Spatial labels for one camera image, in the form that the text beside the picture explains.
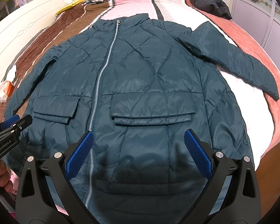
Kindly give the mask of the person's left hand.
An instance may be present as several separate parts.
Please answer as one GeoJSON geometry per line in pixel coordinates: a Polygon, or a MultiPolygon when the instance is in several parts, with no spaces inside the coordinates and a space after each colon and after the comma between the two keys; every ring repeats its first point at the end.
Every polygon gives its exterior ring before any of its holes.
{"type": "Polygon", "coordinates": [[[13,182],[10,180],[11,170],[3,160],[0,160],[0,187],[6,192],[13,192],[13,182]]]}

